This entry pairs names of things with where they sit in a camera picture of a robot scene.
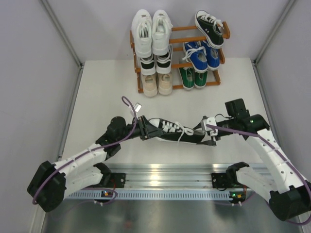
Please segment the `black canvas sneaker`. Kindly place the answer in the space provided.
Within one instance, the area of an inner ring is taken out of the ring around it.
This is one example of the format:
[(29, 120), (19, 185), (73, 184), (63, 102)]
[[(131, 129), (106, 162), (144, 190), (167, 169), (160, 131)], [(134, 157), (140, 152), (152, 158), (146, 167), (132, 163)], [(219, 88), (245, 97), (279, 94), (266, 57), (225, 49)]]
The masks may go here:
[(149, 123), (164, 132), (163, 135), (156, 137), (160, 141), (198, 144), (205, 138), (203, 131), (183, 126), (177, 121), (171, 122), (162, 118), (151, 118)]
[(224, 44), (224, 26), (220, 19), (212, 16), (204, 10), (199, 10), (195, 15), (195, 25), (206, 37), (209, 45), (214, 49), (220, 49)]

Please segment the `beige sneaker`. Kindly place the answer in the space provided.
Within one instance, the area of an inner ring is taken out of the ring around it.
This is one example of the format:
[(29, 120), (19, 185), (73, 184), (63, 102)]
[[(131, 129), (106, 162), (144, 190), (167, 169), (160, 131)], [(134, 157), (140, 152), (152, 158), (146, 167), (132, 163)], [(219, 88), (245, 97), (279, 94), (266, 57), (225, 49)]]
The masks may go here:
[(158, 91), (161, 95), (170, 95), (173, 91), (172, 73), (158, 74)]
[(158, 88), (156, 84), (156, 74), (141, 75), (141, 81), (143, 86), (143, 93), (145, 96), (154, 97), (157, 95)]

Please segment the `green sneaker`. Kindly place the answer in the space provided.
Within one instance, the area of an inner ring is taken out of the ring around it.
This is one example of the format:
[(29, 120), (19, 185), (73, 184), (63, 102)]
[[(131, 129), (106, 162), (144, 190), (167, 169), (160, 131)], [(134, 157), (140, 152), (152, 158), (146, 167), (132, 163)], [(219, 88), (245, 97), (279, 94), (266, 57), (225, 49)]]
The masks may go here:
[(178, 69), (183, 88), (190, 91), (194, 88), (194, 77), (192, 67), (180, 67)]
[(194, 85), (196, 88), (201, 89), (206, 86), (208, 71), (204, 73), (194, 72)]

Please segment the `black white-striped sneaker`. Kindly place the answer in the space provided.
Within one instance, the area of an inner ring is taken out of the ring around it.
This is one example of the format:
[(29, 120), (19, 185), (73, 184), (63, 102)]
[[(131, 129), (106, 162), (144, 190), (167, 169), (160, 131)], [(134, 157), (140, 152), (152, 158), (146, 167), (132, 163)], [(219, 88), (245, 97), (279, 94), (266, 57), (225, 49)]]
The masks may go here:
[(158, 74), (169, 74), (172, 69), (173, 48), (169, 44), (168, 52), (165, 55), (156, 56), (156, 72)]
[(148, 76), (156, 73), (155, 58), (153, 54), (148, 58), (140, 58), (139, 60), (142, 75)]

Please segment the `white sneaker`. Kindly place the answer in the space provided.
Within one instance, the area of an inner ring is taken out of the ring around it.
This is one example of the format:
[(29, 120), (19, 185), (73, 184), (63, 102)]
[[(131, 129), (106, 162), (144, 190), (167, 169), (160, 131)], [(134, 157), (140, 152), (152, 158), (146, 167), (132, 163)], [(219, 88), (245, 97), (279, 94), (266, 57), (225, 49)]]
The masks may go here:
[(152, 51), (154, 55), (167, 54), (172, 27), (168, 14), (164, 10), (157, 10), (152, 19)]
[(132, 20), (131, 31), (137, 57), (150, 57), (152, 54), (152, 19), (147, 10), (137, 11)]

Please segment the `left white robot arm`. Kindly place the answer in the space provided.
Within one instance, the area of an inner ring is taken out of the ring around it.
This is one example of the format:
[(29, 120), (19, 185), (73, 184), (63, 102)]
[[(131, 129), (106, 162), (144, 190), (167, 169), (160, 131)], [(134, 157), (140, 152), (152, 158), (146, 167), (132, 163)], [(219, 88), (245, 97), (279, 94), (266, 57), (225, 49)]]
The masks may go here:
[(50, 212), (76, 191), (92, 185), (108, 186), (111, 172), (104, 161), (121, 149), (121, 142), (133, 138), (147, 140), (163, 134), (164, 131), (145, 116), (135, 117), (131, 124), (127, 124), (123, 117), (114, 117), (106, 132), (87, 149), (58, 162), (41, 163), (27, 192), (34, 205)]

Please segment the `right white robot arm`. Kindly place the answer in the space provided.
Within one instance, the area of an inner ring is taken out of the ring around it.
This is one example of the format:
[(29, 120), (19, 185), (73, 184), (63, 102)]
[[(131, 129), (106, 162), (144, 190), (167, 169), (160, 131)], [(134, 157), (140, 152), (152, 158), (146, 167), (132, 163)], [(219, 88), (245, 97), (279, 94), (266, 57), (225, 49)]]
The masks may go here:
[(243, 99), (225, 103), (228, 117), (216, 121), (215, 117), (204, 116), (196, 126), (210, 140), (208, 146), (215, 146), (221, 137), (238, 134), (259, 155), (269, 170), (272, 179), (255, 172), (252, 167), (239, 162), (226, 170), (228, 184), (232, 187), (245, 185), (265, 199), (281, 221), (307, 213), (311, 210), (311, 183), (292, 165), (281, 147), (276, 142), (270, 126), (263, 116), (250, 115)]

